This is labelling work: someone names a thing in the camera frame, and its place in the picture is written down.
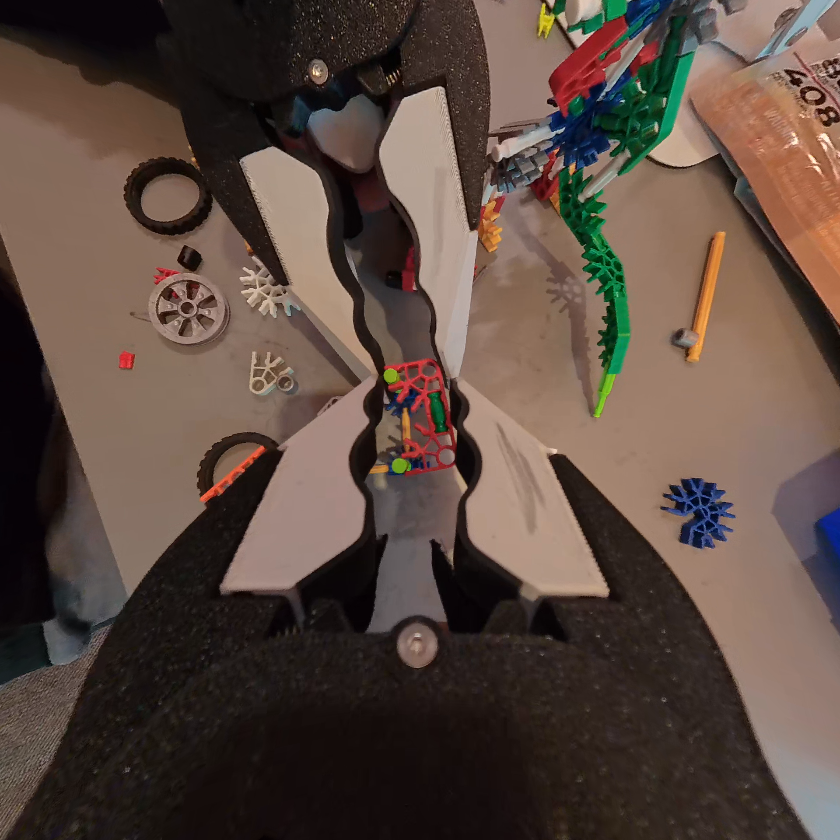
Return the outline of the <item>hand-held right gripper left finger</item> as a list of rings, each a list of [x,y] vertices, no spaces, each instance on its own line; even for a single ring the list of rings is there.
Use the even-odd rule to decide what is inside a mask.
[[[382,382],[363,381],[288,438],[220,584],[222,595],[284,595],[303,604],[329,572],[344,571],[351,560],[373,562],[365,480],[381,419]]]

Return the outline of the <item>blue snowflake connector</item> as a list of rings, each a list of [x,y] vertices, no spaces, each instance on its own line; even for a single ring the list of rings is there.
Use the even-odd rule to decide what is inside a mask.
[[[686,518],[679,541],[694,549],[714,549],[728,540],[732,528],[725,520],[734,519],[732,503],[724,500],[725,490],[701,478],[684,478],[664,494],[669,504],[662,511]]]

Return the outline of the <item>blue plastic bin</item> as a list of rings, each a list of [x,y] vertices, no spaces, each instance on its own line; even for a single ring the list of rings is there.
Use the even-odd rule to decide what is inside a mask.
[[[840,510],[827,513],[815,523],[817,552],[826,565],[839,572],[839,517]]]

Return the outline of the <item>orange ladder connector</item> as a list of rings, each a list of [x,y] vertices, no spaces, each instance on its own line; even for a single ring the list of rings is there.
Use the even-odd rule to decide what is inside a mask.
[[[211,499],[220,497],[224,494],[227,488],[229,488],[237,478],[241,477],[246,470],[255,463],[257,458],[262,456],[265,452],[266,448],[259,446],[249,457],[228,472],[224,478],[210,486],[209,489],[201,491],[199,497],[200,501],[207,504]]]

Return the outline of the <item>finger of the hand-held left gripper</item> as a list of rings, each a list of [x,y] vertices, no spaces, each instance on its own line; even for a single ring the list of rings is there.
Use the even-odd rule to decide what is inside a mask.
[[[343,205],[331,174],[275,146],[240,167],[301,310],[361,380],[383,354],[364,317],[364,290],[343,238]]]
[[[416,281],[434,315],[434,348],[454,379],[466,351],[478,234],[469,227],[444,87],[399,102],[380,141],[379,165],[413,231]]]

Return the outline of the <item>multicolour toy model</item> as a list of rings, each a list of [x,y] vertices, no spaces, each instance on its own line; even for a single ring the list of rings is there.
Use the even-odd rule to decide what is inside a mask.
[[[584,40],[549,78],[550,114],[489,152],[482,206],[529,186],[543,200],[560,173],[585,175],[580,202],[630,172],[675,126],[698,48],[718,34],[715,2],[545,2]]]

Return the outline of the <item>black rubber tire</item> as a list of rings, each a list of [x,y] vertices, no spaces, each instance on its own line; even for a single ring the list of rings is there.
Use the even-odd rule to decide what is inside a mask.
[[[209,489],[210,486],[218,482],[218,480],[215,480],[215,472],[221,458],[226,455],[229,450],[242,445],[253,445],[255,447],[250,455],[259,446],[266,448],[265,453],[277,451],[280,446],[272,437],[261,433],[242,432],[225,436],[206,451],[198,466],[196,473],[196,486],[199,496],[201,491]],[[203,503],[204,506],[207,507],[214,499],[211,499],[207,504]]]
[[[198,189],[193,208],[172,220],[152,218],[143,210],[145,188],[165,175],[178,175],[192,181]],[[190,162],[175,157],[157,157],[139,163],[129,174],[123,188],[123,200],[134,220],[152,233],[174,237],[199,228],[209,217],[213,196],[202,173]]]

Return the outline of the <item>grey wheel hub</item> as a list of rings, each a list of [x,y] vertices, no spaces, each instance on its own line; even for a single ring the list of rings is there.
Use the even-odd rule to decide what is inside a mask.
[[[191,272],[164,276],[148,301],[152,327],[180,347],[201,347],[219,339],[227,329],[229,313],[223,292]]]

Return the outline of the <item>person's leg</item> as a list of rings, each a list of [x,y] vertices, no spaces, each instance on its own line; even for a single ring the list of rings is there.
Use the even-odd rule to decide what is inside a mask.
[[[15,812],[127,594],[5,248],[1,386],[2,812]]]

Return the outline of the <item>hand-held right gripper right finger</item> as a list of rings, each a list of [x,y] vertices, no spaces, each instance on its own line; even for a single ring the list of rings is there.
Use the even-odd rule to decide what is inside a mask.
[[[452,382],[458,503],[455,580],[482,607],[606,598],[606,579],[565,494],[555,449],[464,379]]]

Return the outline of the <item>orange rod grey end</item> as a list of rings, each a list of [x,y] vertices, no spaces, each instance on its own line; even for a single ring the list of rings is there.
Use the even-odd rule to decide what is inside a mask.
[[[690,329],[676,331],[672,338],[672,344],[685,352],[685,361],[689,364],[697,363],[704,349],[726,237],[724,231],[718,231],[712,236],[701,275],[692,325]]]

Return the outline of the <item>grey fan connector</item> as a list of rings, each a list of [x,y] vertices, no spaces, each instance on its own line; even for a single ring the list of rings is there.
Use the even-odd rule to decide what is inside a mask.
[[[285,360],[265,352],[260,355],[253,351],[250,356],[248,373],[248,390],[255,396],[267,396],[279,391],[294,393],[298,388],[298,381],[294,370]]]

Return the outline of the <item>printed toy packet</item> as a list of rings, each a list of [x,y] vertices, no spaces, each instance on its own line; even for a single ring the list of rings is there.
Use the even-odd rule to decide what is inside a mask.
[[[714,77],[692,103],[838,322],[838,40]]]

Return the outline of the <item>white snowflake connector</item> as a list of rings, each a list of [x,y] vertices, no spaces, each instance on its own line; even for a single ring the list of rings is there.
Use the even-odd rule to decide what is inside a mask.
[[[255,255],[252,255],[251,259],[255,267],[244,267],[243,275],[239,278],[242,285],[240,293],[248,306],[273,319],[277,318],[279,312],[284,312],[290,318],[294,311],[301,311],[296,299],[286,287],[275,283],[261,260]]]

